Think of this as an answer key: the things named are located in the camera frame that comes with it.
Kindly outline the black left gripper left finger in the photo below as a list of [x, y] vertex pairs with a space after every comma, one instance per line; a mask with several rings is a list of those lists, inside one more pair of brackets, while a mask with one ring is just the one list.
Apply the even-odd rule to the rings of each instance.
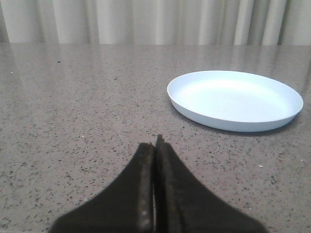
[[129, 164], [107, 188], [59, 217], [50, 232], [153, 232], [154, 153], [153, 145], [139, 144]]

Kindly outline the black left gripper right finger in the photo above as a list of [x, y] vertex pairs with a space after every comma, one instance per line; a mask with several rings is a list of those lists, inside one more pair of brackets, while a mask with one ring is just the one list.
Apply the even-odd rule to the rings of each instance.
[[243, 232], [242, 213], [206, 189], [161, 135], [155, 148], [156, 232]]

